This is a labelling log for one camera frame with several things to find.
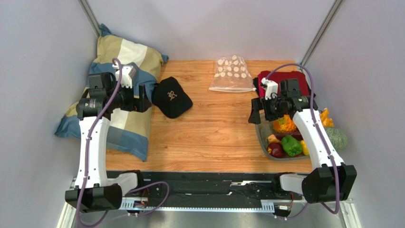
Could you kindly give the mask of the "clear dotted zip top bag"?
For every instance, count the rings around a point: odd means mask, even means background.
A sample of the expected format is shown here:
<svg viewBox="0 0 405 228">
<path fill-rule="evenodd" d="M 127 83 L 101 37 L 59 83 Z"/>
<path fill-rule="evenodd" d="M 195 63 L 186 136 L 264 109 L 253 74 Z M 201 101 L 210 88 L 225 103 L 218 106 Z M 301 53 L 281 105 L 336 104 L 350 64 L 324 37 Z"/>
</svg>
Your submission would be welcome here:
<svg viewBox="0 0 405 228">
<path fill-rule="evenodd" d="M 245 59 L 233 55 L 216 60 L 209 90 L 235 93 L 255 91 Z"/>
</svg>

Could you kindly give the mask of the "dark red sweet potato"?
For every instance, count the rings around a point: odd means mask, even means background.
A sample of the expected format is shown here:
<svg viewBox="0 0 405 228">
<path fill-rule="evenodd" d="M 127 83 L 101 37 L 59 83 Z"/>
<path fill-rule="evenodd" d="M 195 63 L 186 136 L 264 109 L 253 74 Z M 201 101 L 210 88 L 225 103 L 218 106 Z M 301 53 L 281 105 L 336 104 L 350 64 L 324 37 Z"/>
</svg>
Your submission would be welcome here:
<svg viewBox="0 0 405 228">
<path fill-rule="evenodd" d="M 292 136 L 293 138 L 295 138 L 298 141 L 302 141 L 303 137 L 301 135 L 300 132 L 296 131 L 296 132 L 286 132 L 286 133 L 274 133 L 271 134 L 270 136 L 267 137 L 267 142 L 268 143 L 279 143 L 281 144 L 281 140 L 286 137 L 287 135 Z"/>
</svg>

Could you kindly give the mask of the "green bell pepper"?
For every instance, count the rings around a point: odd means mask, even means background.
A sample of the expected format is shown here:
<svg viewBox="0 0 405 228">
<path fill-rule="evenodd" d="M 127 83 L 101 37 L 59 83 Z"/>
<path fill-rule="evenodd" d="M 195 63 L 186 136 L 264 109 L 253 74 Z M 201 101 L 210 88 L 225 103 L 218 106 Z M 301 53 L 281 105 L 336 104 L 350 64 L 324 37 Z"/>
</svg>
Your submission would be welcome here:
<svg viewBox="0 0 405 228">
<path fill-rule="evenodd" d="M 303 152 L 300 141 L 298 141 L 291 135 L 286 135 L 285 137 L 283 137 L 281 140 L 281 144 L 284 152 L 290 157 L 295 157 Z"/>
</svg>

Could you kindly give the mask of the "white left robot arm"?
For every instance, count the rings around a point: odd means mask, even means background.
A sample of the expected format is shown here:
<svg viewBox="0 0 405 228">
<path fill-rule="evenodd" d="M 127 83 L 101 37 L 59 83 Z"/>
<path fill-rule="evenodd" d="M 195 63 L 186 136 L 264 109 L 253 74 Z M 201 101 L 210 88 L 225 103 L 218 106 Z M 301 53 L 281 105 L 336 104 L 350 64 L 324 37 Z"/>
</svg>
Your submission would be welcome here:
<svg viewBox="0 0 405 228">
<path fill-rule="evenodd" d="M 134 97 L 133 73 L 104 72 L 89 75 L 89 89 L 76 110 L 81 133 L 80 165 L 74 189 L 65 192 L 65 201 L 79 212 L 119 209 L 122 198 L 138 186 L 140 171 L 125 171 L 109 181 L 106 172 L 106 142 L 114 110 L 143 113 L 151 107 L 145 86 Z"/>
</svg>

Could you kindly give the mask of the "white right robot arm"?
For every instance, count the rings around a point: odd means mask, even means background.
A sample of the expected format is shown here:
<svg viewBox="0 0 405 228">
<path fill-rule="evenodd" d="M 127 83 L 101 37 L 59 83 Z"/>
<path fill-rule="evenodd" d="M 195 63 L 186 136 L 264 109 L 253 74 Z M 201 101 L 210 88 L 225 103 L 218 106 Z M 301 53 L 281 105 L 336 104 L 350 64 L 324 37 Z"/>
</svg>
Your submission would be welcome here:
<svg viewBox="0 0 405 228">
<path fill-rule="evenodd" d="M 276 174 L 276 191 L 300 194 L 310 204 L 347 200 L 357 171 L 353 165 L 346 165 L 333 147 L 322 125 L 314 93 L 303 96 L 297 79 L 277 84 L 263 78 L 259 86 L 265 94 L 252 99 L 249 123 L 261 123 L 261 110 L 267 121 L 289 115 L 301 133 L 312 164 L 312 172 L 307 176 L 287 172 Z"/>
</svg>

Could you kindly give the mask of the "clear plastic food tray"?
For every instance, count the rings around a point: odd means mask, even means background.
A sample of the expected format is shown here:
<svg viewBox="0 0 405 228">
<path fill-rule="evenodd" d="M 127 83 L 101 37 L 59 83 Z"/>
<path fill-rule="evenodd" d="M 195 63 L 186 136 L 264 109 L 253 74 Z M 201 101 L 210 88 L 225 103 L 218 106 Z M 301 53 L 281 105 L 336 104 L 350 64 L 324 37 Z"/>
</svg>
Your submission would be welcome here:
<svg viewBox="0 0 405 228">
<path fill-rule="evenodd" d="M 302 135 L 300 134 L 299 131 L 294 131 L 294 132 L 286 132 L 286 133 L 278 133 L 274 131 L 273 129 L 273 123 L 265 120 L 265 115 L 264 113 L 260 114 L 260 120 L 261 123 L 255 125 L 256 128 L 256 133 L 258 136 L 258 140 L 260 143 L 260 146 L 264 152 L 264 154 L 275 161 L 291 161 L 291 160 L 301 160 L 301 159 L 307 159 L 309 158 L 308 155 L 305 155 L 304 153 L 300 153 L 299 155 L 296 155 L 294 157 L 291 157 L 287 155 L 285 152 L 282 152 L 282 146 L 281 146 L 281 140 L 284 138 L 286 135 L 291 135 L 295 139 L 297 139 L 299 142 L 303 140 Z M 269 144 L 277 144 L 278 148 L 280 149 L 280 152 L 274 157 L 272 154 L 270 154 L 270 148 L 268 147 Z"/>
</svg>

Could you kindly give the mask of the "black folded cloth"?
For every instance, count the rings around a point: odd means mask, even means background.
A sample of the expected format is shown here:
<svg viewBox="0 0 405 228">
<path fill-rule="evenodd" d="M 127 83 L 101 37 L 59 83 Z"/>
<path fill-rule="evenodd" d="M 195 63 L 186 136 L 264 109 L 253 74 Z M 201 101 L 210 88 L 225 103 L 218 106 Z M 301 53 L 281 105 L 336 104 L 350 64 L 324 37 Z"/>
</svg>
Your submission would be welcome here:
<svg viewBox="0 0 405 228">
<path fill-rule="evenodd" d="M 255 92 L 258 97 L 260 97 L 260 90 L 259 90 L 259 79 L 257 77 L 253 78 L 253 85 L 255 87 Z"/>
</svg>

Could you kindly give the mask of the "black baseball cap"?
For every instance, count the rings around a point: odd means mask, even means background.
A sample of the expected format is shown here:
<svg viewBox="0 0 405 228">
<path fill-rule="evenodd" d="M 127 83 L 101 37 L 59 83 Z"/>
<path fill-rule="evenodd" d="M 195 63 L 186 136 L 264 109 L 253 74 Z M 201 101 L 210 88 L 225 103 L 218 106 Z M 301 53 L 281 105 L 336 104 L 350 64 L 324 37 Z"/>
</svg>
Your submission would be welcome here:
<svg viewBox="0 0 405 228">
<path fill-rule="evenodd" d="M 190 110 L 193 102 L 178 80 L 169 77 L 157 83 L 152 92 L 152 103 L 168 118 L 175 119 Z"/>
</svg>

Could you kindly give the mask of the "orange spiky gourd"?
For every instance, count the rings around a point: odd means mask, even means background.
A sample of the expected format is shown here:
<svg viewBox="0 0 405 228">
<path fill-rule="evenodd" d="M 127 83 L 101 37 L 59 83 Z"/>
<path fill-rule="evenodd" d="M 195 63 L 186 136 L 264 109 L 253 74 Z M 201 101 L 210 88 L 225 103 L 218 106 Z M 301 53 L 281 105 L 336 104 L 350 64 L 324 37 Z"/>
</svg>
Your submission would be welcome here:
<svg viewBox="0 0 405 228">
<path fill-rule="evenodd" d="M 294 132 L 297 130 L 297 126 L 294 124 L 293 120 L 288 114 L 275 120 L 273 123 L 273 130 L 277 133 L 287 133 Z"/>
</svg>

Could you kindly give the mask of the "yellow bell pepper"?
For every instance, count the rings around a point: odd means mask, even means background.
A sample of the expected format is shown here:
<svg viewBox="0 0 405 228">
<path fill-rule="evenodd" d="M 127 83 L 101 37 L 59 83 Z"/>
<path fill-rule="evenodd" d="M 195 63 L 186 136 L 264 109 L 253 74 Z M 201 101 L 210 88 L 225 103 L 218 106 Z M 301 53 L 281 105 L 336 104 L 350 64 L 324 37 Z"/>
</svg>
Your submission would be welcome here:
<svg viewBox="0 0 405 228">
<path fill-rule="evenodd" d="M 307 145 L 306 145 L 305 141 L 304 140 L 300 141 L 300 144 L 301 144 L 301 147 L 302 147 L 302 153 L 305 156 L 309 156 L 309 150 L 307 148 Z"/>
</svg>

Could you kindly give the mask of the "orange finger fruit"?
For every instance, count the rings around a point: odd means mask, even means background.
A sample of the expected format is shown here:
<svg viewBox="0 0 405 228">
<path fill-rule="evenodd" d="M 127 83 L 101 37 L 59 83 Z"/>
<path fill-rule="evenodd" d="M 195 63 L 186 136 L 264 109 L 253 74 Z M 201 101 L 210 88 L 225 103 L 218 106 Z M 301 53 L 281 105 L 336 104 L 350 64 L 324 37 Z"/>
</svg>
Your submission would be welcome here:
<svg viewBox="0 0 405 228">
<path fill-rule="evenodd" d="M 320 119 L 322 122 L 323 127 L 334 127 L 333 120 L 329 118 L 329 110 L 328 108 L 324 108 L 322 112 L 320 112 Z"/>
</svg>

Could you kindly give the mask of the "green netted melon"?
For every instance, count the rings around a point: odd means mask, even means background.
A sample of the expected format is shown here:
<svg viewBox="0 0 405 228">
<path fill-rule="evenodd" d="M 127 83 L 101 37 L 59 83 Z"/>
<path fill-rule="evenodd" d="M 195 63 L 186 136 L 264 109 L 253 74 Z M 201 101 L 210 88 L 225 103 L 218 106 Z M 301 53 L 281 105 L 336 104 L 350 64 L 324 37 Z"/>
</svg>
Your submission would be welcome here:
<svg viewBox="0 0 405 228">
<path fill-rule="evenodd" d="M 347 147 L 347 136 L 341 129 L 336 127 L 327 127 L 325 128 L 325 131 L 337 152 L 340 152 Z"/>
</svg>

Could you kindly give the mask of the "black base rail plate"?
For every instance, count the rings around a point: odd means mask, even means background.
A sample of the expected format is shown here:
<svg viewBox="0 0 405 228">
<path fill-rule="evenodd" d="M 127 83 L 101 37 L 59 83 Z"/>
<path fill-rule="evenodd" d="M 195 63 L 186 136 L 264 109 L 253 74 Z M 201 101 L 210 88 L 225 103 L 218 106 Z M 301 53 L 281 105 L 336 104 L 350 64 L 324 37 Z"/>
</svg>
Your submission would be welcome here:
<svg viewBox="0 0 405 228">
<path fill-rule="evenodd" d="M 276 193 L 272 173 L 144 171 L 141 186 L 123 197 L 120 209 L 250 212 L 294 215 L 305 205 L 296 193 Z"/>
</svg>

